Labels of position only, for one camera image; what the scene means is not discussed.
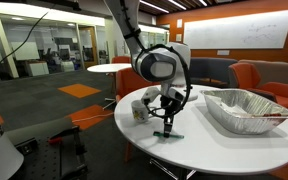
white round table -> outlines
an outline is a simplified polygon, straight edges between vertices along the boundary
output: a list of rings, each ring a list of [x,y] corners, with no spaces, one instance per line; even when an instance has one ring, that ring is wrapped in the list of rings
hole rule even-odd
[[[90,72],[95,73],[114,73],[114,92],[116,92],[116,79],[115,79],[115,73],[121,69],[132,67],[130,63],[112,63],[112,64],[99,64],[95,66],[88,67],[87,70]],[[105,98],[106,101],[111,101],[109,104],[103,107],[103,110],[107,107],[111,106],[112,104],[116,103],[116,100],[114,98]]]
[[[99,64],[95,66],[88,67],[87,70],[90,72],[97,73],[116,73],[117,71],[132,67],[129,63],[112,63],[112,64]]]
[[[153,136],[163,132],[160,118],[148,123],[133,120],[131,102],[140,99],[146,88],[125,96],[115,108],[115,121],[122,134],[147,154],[181,168],[223,175],[259,174],[288,163],[288,120],[262,135],[238,135],[224,129],[208,112],[200,90],[193,85],[198,99],[188,102],[174,117],[172,133],[184,139]],[[159,107],[159,98],[152,103]]]

aluminum tray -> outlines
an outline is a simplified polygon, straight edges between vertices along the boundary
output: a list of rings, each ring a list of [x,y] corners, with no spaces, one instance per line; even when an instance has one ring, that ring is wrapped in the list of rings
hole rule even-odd
[[[236,134],[262,134],[288,119],[288,109],[246,90],[204,90],[201,93],[213,118]]]

gray carpet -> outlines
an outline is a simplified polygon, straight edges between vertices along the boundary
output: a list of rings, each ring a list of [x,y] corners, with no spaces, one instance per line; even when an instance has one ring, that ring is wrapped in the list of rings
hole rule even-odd
[[[68,114],[94,104],[105,106],[104,97],[114,97],[111,93],[112,79],[105,74],[75,71],[48,76],[0,82],[0,114],[4,118],[6,131],[25,128],[38,123],[63,118]],[[75,98],[57,88],[72,84],[84,84],[100,89],[101,92],[85,98]],[[86,145],[86,161],[90,169],[88,179],[93,180],[133,180],[172,179],[154,165],[150,157],[134,148],[132,159],[124,163],[126,140],[117,129],[114,118],[108,118],[81,132]],[[165,164],[171,171],[178,168]],[[191,179],[278,179],[269,174],[254,176],[221,176],[196,173]]]

orange cushion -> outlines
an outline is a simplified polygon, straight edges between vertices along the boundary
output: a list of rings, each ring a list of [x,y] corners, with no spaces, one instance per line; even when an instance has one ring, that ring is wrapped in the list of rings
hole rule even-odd
[[[131,63],[131,57],[129,57],[129,56],[115,56],[112,59],[112,63]]]
[[[255,88],[261,77],[253,64],[235,63],[230,66],[234,70],[234,75],[238,81],[238,88]]]
[[[136,74],[132,68],[119,70],[116,74],[117,95],[120,95],[121,97],[124,97],[135,90],[152,85],[152,82],[143,79]]]
[[[288,108],[288,98],[275,95],[277,104]]]

door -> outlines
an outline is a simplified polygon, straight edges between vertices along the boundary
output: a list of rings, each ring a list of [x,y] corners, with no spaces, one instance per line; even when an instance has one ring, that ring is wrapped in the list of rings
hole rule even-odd
[[[85,68],[99,64],[95,28],[93,26],[80,27],[79,31]]]

